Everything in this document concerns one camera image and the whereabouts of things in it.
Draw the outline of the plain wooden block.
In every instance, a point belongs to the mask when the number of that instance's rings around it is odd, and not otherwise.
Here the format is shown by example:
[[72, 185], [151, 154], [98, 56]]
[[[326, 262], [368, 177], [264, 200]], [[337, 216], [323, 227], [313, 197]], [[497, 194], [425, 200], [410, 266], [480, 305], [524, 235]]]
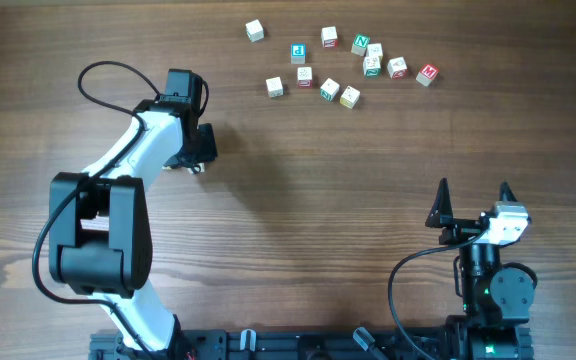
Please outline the plain wooden block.
[[203, 173], [205, 171], [205, 164], [204, 163], [195, 164], [194, 166], [189, 167], [187, 171], [193, 175]]

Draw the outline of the green edged picture block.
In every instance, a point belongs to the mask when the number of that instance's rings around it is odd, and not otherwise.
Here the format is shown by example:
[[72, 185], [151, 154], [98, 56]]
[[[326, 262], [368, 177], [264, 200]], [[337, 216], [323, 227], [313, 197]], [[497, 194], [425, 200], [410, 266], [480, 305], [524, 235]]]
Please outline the green edged picture block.
[[320, 95], [327, 101], [332, 102], [340, 89], [340, 85], [331, 78], [328, 78], [320, 87]]

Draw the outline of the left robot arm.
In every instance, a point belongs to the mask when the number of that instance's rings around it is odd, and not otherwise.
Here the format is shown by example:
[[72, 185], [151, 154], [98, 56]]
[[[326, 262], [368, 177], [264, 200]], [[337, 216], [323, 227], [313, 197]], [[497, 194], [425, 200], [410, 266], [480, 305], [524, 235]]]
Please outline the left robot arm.
[[198, 74], [169, 70], [165, 89], [130, 110], [130, 127], [102, 158], [79, 173], [59, 173], [50, 184], [49, 218], [32, 256], [35, 284], [51, 300], [63, 300], [39, 274], [47, 244], [53, 280], [76, 293], [73, 304], [104, 307], [123, 337], [120, 354], [132, 359], [194, 355], [148, 279], [153, 245], [146, 192], [164, 169], [199, 174], [217, 158], [212, 126], [199, 121], [208, 98]]

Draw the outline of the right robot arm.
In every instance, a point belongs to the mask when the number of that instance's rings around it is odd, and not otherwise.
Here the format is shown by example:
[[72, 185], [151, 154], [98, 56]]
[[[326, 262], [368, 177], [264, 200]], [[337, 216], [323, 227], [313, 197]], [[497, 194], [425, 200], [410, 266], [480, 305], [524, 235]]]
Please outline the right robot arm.
[[440, 228], [441, 245], [456, 246], [455, 292], [464, 314], [446, 319], [435, 354], [441, 359], [532, 359], [530, 318], [538, 278], [526, 265], [501, 261], [500, 251], [517, 243], [531, 222], [526, 207], [509, 185], [500, 185], [499, 200], [476, 220], [453, 215], [446, 179], [438, 185], [426, 220]]

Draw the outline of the red edged picture block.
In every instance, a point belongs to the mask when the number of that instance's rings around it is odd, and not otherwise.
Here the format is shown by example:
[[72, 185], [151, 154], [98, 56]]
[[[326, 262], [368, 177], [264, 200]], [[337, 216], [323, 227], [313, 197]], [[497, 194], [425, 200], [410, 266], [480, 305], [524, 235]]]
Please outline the red edged picture block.
[[297, 86], [299, 88], [311, 88], [313, 86], [313, 73], [311, 67], [297, 68]]

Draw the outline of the blue P letter block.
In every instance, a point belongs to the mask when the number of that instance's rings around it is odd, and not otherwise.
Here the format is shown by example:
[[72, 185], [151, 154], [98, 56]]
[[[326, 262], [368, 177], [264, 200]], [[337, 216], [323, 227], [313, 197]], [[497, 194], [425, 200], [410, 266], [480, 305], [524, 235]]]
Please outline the blue P letter block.
[[306, 46], [304, 44], [292, 44], [290, 46], [290, 61], [292, 64], [304, 64], [306, 62]]

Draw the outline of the yellow picture block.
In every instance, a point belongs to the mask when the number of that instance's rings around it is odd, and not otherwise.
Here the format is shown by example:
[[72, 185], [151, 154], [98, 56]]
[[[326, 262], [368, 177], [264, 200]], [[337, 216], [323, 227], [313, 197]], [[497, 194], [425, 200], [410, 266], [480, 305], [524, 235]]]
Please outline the yellow picture block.
[[353, 109], [359, 98], [360, 91], [351, 86], [347, 86], [340, 97], [340, 104], [349, 109]]

